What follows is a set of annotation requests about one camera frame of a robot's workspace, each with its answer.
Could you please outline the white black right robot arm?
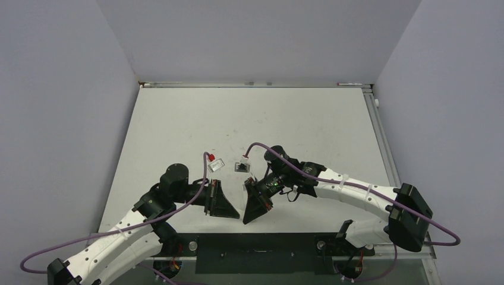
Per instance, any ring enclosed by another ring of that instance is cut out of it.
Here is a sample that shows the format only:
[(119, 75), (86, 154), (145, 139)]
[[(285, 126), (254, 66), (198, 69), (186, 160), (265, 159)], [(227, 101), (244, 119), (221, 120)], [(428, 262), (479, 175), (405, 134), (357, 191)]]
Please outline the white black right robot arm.
[(285, 188), (297, 195), (333, 199), (360, 208), (375, 216), (372, 220), (347, 220), (336, 237), (337, 249), (351, 254), (356, 249), (378, 243), (393, 243), (420, 252), (424, 246), (433, 212), (418, 189), (379, 186), (351, 179), (321, 164), (290, 158), (282, 146), (267, 150), (264, 159), (270, 173), (263, 179), (244, 182), (247, 202), (242, 222), (248, 224), (273, 208), (272, 197)]

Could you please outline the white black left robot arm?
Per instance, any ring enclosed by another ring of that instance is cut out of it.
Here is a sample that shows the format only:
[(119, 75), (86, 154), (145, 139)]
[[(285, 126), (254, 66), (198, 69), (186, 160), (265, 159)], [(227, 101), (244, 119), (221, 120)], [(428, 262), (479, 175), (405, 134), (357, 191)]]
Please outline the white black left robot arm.
[(178, 203), (202, 206), (212, 217), (240, 217), (224, 196), (220, 180), (190, 183), (187, 166), (172, 164), (111, 230), (68, 259), (52, 261), (47, 283), (111, 284), (148, 257), (174, 253), (178, 235), (167, 220), (180, 211)]

